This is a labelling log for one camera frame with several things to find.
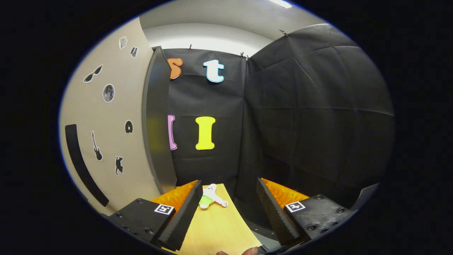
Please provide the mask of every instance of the light wood surface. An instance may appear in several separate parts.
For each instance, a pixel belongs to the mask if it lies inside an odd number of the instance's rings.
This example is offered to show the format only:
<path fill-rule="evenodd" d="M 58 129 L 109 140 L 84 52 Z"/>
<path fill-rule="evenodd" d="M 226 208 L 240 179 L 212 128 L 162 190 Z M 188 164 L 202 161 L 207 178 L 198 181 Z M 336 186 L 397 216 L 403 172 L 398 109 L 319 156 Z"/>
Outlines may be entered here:
<path fill-rule="evenodd" d="M 228 207 L 216 202 L 207 209 L 197 207 L 178 255 L 241 255 L 245 250 L 261 246 L 231 201 L 223 184 L 217 184 L 216 194 L 228 201 Z"/>

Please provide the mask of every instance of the pink letter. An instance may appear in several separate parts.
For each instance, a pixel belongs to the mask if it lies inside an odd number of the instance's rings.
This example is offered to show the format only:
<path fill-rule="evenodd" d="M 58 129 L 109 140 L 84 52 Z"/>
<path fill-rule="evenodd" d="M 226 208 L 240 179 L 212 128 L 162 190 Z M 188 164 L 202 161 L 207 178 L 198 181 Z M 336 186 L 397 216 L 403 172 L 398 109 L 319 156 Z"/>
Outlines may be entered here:
<path fill-rule="evenodd" d="M 176 150 L 178 146 L 176 143 L 174 143 L 173 140 L 173 121 L 175 120 L 175 117 L 173 115 L 168 115 L 168 121 L 169 121 L 169 140 L 170 140 L 170 150 Z"/>

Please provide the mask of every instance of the black fabric backdrop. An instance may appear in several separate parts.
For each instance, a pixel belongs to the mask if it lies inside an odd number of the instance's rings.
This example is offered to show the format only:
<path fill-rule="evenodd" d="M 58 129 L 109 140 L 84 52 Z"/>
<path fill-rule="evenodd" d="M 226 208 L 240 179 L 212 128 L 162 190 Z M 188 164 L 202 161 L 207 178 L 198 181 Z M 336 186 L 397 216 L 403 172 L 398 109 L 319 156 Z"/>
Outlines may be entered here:
<path fill-rule="evenodd" d="M 179 185 L 224 183 L 244 218 L 270 228 L 259 177 L 345 207 L 382 177 L 393 143 L 390 95 L 368 56 L 331 25 L 282 36 L 248 62 L 207 50 L 164 52 L 183 59 L 169 90 Z M 212 59 L 225 65 L 221 83 L 206 78 L 202 64 Z M 216 119 L 212 150 L 195 149 L 200 116 Z"/>

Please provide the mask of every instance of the white toy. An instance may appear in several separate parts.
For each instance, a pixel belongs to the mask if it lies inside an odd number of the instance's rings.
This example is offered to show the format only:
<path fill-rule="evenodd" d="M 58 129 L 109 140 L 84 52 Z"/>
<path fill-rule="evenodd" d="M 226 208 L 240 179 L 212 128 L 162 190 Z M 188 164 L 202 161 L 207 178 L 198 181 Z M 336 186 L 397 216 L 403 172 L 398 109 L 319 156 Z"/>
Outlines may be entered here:
<path fill-rule="evenodd" d="M 228 206 L 228 201 L 221 199 L 216 194 L 217 185 L 211 184 L 207 188 L 203 188 L 203 196 L 201 197 L 200 205 L 201 209 L 206 209 L 209 205 L 211 205 L 214 201 L 221 204 L 223 207 Z"/>

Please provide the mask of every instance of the finger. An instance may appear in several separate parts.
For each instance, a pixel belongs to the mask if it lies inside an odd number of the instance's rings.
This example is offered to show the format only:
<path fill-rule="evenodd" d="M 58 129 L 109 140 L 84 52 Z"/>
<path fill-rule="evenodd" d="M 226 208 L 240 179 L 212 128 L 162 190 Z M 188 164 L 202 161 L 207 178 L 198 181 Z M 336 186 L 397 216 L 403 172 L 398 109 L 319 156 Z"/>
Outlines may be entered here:
<path fill-rule="evenodd" d="M 250 249 L 247 249 L 242 253 L 242 255 L 258 255 L 258 247 L 253 247 Z"/>

